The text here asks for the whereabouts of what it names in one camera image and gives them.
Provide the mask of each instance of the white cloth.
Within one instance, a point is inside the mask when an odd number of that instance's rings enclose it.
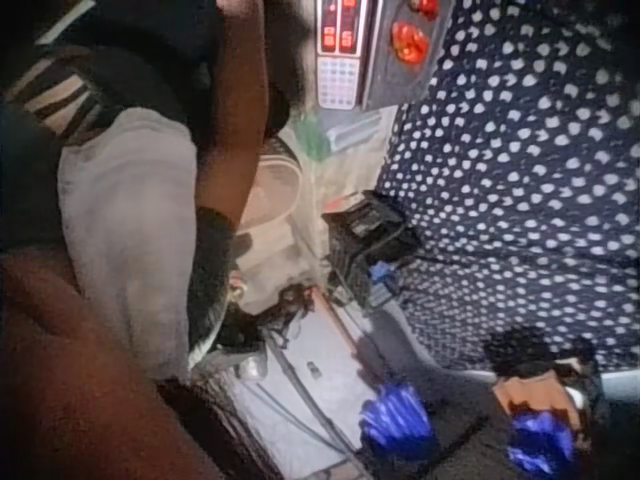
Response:
[[[196,148],[158,113],[122,112],[62,151],[58,193],[79,286],[154,379],[188,375]]]

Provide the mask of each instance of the skin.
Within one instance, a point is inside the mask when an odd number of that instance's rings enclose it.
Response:
[[[218,0],[218,6],[224,17],[213,85],[218,130],[199,172],[196,205],[237,226],[268,111],[263,6],[261,0]],[[63,250],[12,251],[0,265],[0,430],[19,478],[222,478],[77,292]]]
[[[216,66],[216,136],[198,173],[196,205],[240,223],[258,166],[269,109],[262,0],[218,0],[223,49]]]

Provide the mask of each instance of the black sleeve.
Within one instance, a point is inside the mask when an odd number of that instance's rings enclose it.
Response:
[[[196,250],[189,281],[189,352],[208,349],[226,310],[234,232],[229,221],[208,208],[196,211]]]

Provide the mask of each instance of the wire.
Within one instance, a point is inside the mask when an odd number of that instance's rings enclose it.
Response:
[[[249,385],[247,385],[244,382],[242,382],[242,386],[244,386],[251,393],[251,395],[253,395],[255,398],[260,400],[260,402],[262,402],[262,404],[266,406],[269,410],[271,410],[273,413],[278,415],[280,418],[285,420],[290,425],[296,427],[298,430],[300,430],[302,433],[307,435],[309,438],[315,440],[316,442],[321,443],[322,445],[333,450],[336,453],[344,455],[344,451],[342,451],[339,447],[332,444],[329,440],[323,438],[322,435],[320,435],[313,428],[308,426],[306,423],[304,423],[302,420],[296,417],[293,413],[291,413],[290,410],[288,410],[284,405],[282,405],[282,403],[280,403],[273,395],[271,395],[271,393],[262,385],[258,384],[257,387],[260,389],[260,391],[263,394],[267,396],[267,398],[264,398],[262,395],[260,395],[259,392],[256,392],[255,390],[253,390]]]
[[[340,444],[345,452],[344,454],[351,461],[353,466],[363,475],[363,477],[367,480],[373,480],[373,476],[368,472],[367,468],[360,461],[360,459],[356,456],[355,449],[351,445],[351,442],[346,437],[346,435],[338,428],[338,426],[333,423],[333,421],[327,417],[327,415],[322,411],[318,403],[315,401],[309,390],[304,386],[300,377],[296,374],[293,365],[287,359],[286,355],[278,348],[278,345],[273,338],[273,334],[268,330],[262,330],[264,335],[264,341],[267,344],[267,347],[271,350],[274,358],[282,368],[282,372],[287,377],[293,388],[295,388],[298,395],[302,401],[309,407],[313,416],[318,419],[322,428],[325,429],[327,434],[331,437],[331,439]]]

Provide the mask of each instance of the polka dot fabric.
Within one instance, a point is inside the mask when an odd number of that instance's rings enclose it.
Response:
[[[634,368],[640,87],[601,30],[520,3],[459,1],[429,98],[398,113],[378,188],[424,241],[403,309],[444,367],[490,369],[523,327]]]

